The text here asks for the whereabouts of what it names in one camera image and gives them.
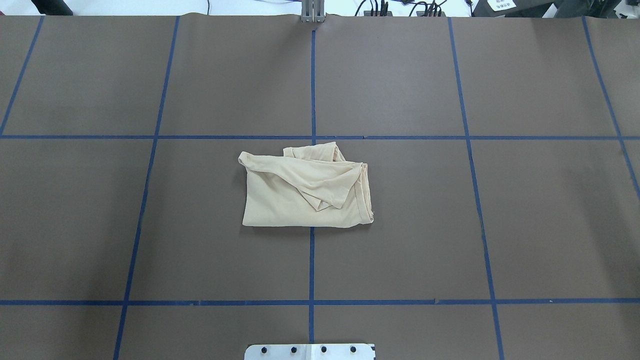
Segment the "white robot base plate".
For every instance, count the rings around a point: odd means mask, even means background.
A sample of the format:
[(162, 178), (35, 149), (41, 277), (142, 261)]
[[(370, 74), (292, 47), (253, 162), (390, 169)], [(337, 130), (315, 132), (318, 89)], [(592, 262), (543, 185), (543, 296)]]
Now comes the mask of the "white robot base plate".
[(375, 360), (374, 344), (356, 343), (301, 343), (252, 344), (244, 353), (245, 360)]

